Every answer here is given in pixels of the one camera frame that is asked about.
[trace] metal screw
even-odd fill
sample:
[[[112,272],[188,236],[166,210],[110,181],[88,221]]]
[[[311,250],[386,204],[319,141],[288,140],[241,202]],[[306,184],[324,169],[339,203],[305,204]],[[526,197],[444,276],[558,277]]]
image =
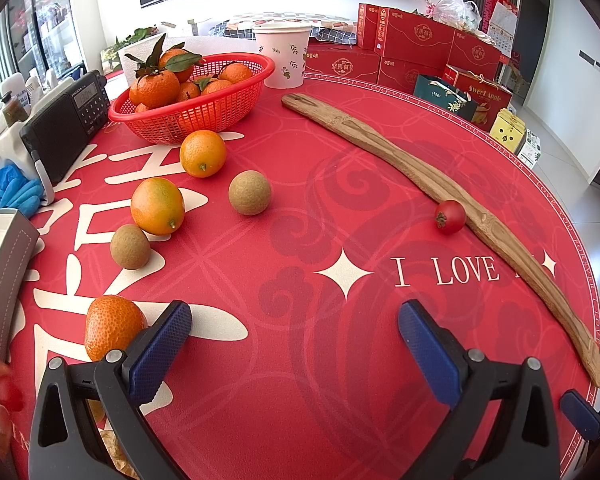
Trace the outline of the metal screw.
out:
[[[109,363],[115,363],[117,361],[120,361],[121,357],[122,357],[122,352],[120,350],[110,350],[109,352],[107,352],[105,359]]]
[[[59,368],[61,364],[62,359],[59,357],[54,357],[53,359],[51,359],[51,361],[49,361],[49,368],[55,370],[56,368]]]
[[[526,365],[531,368],[532,370],[539,370],[542,365],[540,364],[540,361],[538,359],[536,359],[535,357],[530,357],[529,359],[526,360]]]
[[[471,361],[475,361],[476,363],[481,363],[484,361],[484,353],[479,348],[471,348],[467,352],[467,355]]]

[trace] radio display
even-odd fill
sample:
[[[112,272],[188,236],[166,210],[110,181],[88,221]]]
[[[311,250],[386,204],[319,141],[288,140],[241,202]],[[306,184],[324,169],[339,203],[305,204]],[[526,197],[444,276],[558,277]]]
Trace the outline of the radio display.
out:
[[[80,90],[74,96],[75,104],[77,105],[78,108],[82,108],[86,104],[86,102],[89,99],[91,99],[94,95],[96,95],[97,93],[98,93],[98,90],[96,89],[96,83],[91,83],[90,85],[87,86],[87,88]]]

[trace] wooden stick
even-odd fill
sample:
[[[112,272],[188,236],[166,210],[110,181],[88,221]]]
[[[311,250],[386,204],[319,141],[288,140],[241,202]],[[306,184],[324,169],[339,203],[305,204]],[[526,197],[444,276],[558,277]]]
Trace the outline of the wooden stick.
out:
[[[304,94],[287,94],[282,97],[282,104],[382,158],[436,202],[457,200],[461,203],[471,231],[505,260],[544,301],[569,335],[591,380],[600,388],[600,349],[591,332],[574,314],[560,288],[547,276],[538,261],[493,213],[440,170],[389,142],[368,124]]]

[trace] fruit stem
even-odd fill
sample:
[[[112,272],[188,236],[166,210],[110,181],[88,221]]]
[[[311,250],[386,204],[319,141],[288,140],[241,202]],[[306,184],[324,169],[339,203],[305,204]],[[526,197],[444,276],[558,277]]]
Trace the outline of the fruit stem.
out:
[[[440,211],[437,215],[436,215],[436,223],[438,224],[438,228],[444,227],[446,224],[446,216],[445,214]]]

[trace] green gift bag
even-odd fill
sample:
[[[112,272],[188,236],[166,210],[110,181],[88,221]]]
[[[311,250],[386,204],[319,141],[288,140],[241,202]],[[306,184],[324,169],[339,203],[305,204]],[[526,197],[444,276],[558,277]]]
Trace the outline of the green gift bag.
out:
[[[430,75],[419,75],[413,95],[471,122],[478,102],[455,86]]]

